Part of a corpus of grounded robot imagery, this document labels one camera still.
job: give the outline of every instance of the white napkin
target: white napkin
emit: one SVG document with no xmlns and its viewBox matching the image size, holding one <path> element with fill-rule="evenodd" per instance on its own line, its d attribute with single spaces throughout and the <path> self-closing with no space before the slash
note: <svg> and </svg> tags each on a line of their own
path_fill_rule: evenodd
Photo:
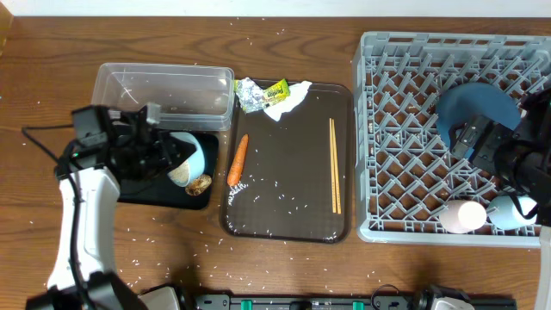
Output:
<svg viewBox="0 0 551 310">
<path fill-rule="evenodd" d="M 289 91 L 291 94 L 282 102 L 279 102 L 269 108 L 265 108 L 264 112 L 274 121 L 279 121 L 282 118 L 283 113 L 290 112 L 304 100 L 310 85 L 312 85 L 312 82 L 302 81 L 300 84 L 289 86 Z"/>
</svg>

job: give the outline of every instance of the chopstick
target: chopstick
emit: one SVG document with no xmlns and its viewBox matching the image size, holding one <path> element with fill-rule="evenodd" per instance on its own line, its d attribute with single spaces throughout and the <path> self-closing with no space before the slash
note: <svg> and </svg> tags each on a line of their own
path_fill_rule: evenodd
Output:
<svg viewBox="0 0 551 310">
<path fill-rule="evenodd" d="M 329 119 L 329 144 L 331 152 L 331 194 L 333 213 L 341 214 L 341 191 L 338 184 L 337 136 L 335 135 L 335 120 Z"/>
<path fill-rule="evenodd" d="M 333 122 L 329 119 L 329 154 L 331 157 L 331 197 L 333 199 L 333 213 L 337 212 L 336 193 L 335 193 L 335 158 L 333 151 Z"/>
<path fill-rule="evenodd" d="M 332 124 L 332 134 L 333 134 L 333 161 L 335 166 L 335 190 L 337 198 L 337 213 L 341 214 L 341 190 L 340 185 L 338 184 L 338 159 L 337 159 L 337 136 L 335 135 L 335 120 L 331 119 Z"/>
</svg>

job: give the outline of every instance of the wooden table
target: wooden table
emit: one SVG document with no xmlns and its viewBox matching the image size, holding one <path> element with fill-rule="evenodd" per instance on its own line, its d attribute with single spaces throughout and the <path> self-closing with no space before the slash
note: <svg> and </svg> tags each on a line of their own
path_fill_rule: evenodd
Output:
<svg viewBox="0 0 551 310">
<path fill-rule="evenodd" d="M 228 66 L 238 78 L 351 89 L 350 60 L 369 30 L 551 35 L 551 20 L 16 18 L 0 58 L 0 308 L 22 308 L 45 290 L 59 242 L 54 164 L 20 128 L 69 122 L 71 110 L 90 103 L 102 63 Z M 37 136 L 59 153 L 72 131 Z M 171 281 L 194 293 L 366 296 L 383 283 L 405 291 L 439 283 L 534 306 L 539 251 L 366 244 L 354 230 L 338 245 L 233 238 L 219 225 L 223 186 L 216 180 L 202 211 L 119 205 L 116 262 L 135 292 Z"/>
</svg>

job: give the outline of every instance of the gray dish rack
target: gray dish rack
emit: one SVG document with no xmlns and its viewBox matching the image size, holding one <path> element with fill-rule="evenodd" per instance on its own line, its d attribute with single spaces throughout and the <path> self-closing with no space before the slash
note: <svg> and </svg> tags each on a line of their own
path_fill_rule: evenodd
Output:
<svg viewBox="0 0 551 310">
<path fill-rule="evenodd" d="M 438 215 L 446 201 L 468 199 L 487 207 L 501 188 L 467 160 L 449 156 L 434 107 L 444 91 L 464 83 L 488 83 L 516 100 L 542 90 L 550 78 L 549 51 L 548 37 L 365 33 L 352 61 L 359 237 L 539 247 L 538 226 L 503 231 L 487 222 L 462 235 L 443 229 Z"/>
</svg>

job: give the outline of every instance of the plastic container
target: plastic container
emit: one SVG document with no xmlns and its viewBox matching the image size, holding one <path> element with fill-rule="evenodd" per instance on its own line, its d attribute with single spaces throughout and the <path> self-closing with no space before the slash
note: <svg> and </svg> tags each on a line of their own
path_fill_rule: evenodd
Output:
<svg viewBox="0 0 551 310">
<path fill-rule="evenodd" d="M 162 129 L 226 131 L 233 99 L 230 68 L 107 63 L 97 74 L 92 104 L 137 111 L 155 102 Z"/>
<path fill-rule="evenodd" d="M 352 60 L 356 219 L 367 242 L 539 247 L 538 226 L 509 232 L 486 221 L 451 234 L 438 216 L 450 200 L 484 207 L 500 192 L 488 173 L 449 156 L 436 130 L 440 95 L 481 82 L 518 103 L 549 86 L 551 38 L 367 32 Z"/>
</svg>

